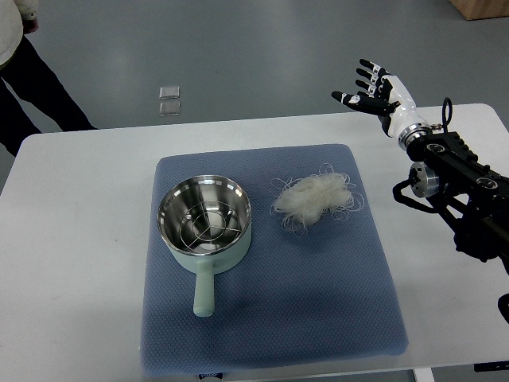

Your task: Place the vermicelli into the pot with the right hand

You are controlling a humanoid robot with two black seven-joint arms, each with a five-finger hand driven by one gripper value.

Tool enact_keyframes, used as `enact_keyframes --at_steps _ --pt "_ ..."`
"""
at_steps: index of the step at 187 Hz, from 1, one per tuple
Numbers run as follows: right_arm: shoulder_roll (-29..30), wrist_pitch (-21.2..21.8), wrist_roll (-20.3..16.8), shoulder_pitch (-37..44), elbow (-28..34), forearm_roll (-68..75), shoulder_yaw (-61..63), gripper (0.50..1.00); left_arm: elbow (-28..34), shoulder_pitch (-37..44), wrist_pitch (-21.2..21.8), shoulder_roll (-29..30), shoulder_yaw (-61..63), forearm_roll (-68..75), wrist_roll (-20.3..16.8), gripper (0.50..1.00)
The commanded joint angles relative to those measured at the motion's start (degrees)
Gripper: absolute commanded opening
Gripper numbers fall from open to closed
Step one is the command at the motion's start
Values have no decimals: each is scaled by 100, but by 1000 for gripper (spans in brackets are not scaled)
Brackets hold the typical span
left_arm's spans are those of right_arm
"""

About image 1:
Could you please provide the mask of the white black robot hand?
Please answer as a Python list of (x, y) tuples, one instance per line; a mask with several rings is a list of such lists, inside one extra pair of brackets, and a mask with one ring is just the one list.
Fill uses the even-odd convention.
[(405, 150), (415, 138), (431, 133), (430, 124), (417, 112), (417, 106), (402, 81), (384, 67), (361, 59), (356, 69), (356, 94), (334, 91), (333, 99), (353, 111), (375, 115), (384, 134), (398, 141)]

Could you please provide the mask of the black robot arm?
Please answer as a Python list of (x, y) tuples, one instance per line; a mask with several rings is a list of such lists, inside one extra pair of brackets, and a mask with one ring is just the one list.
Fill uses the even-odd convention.
[(508, 178), (481, 165), (456, 132), (416, 131), (402, 146), (413, 165), (394, 199), (440, 216), (457, 251), (483, 263), (499, 258), (508, 269)]

